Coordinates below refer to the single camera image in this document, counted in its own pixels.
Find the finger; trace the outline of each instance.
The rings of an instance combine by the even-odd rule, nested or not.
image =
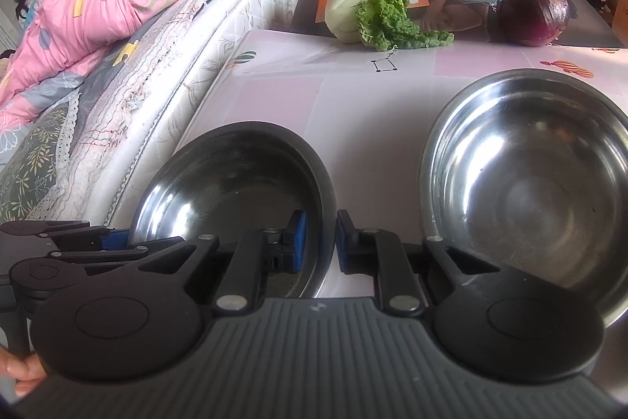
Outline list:
[[[43,378],[46,376],[46,371],[43,369],[42,362],[40,361],[39,355],[37,353],[33,353],[24,359],[26,363],[26,367],[28,368],[28,375],[25,378],[21,378],[21,380],[33,380],[38,378]]]
[[[15,355],[0,347],[0,374],[21,379],[28,374],[28,368]]]
[[[44,378],[37,378],[34,380],[22,380],[15,384],[15,395],[18,398],[23,398],[30,392],[32,392],[40,383],[42,383]]]

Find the green leafy vegetable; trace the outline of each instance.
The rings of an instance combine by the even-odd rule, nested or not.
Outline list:
[[[325,23],[344,43],[362,41],[378,51],[393,48],[440,47],[453,41],[453,34],[423,31],[407,18],[408,0],[330,0]]]

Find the white mattress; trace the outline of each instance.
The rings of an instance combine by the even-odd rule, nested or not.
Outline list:
[[[186,49],[180,49],[180,42],[171,44],[179,44],[179,51],[168,55],[172,62],[162,67],[158,77],[153,73],[144,80],[144,96],[138,97],[123,136],[115,141],[116,134],[112,134],[115,146],[107,154],[94,148],[103,157],[94,159],[86,154],[69,166],[67,189],[48,218],[85,218],[127,227],[144,189],[174,153],[200,101],[240,39],[250,29],[285,27],[296,1],[211,0],[180,36],[192,47],[200,44],[200,54],[190,59]],[[120,89],[120,84],[112,85]]]

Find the mattress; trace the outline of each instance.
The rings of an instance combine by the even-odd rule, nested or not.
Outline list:
[[[133,55],[138,72],[126,82],[112,82],[94,116],[93,144],[70,156],[58,197],[47,218],[85,218],[92,223],[127,227],[139,199],[159,168],[170,158],[224,62],[250,29],[287,27],[297,0],[211,0],[194,18],[173,50],[163,56]],[[170,31],[174,20],[157,22]],[[142,42],[136,54],[142,53]],[[141,76],[141,66],[152,73]],[[126,122],[108,125],[108,95],[124,98]],[[119,113],[111,111],[112,116]]]

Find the pink blanket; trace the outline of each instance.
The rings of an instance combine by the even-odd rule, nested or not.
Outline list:
[[[0,131],[23,126],[48,106],[41,94],[29,94],[40,82],[61,71],[84,78],[108,45],[176,1],[44,0],[0,82]]]

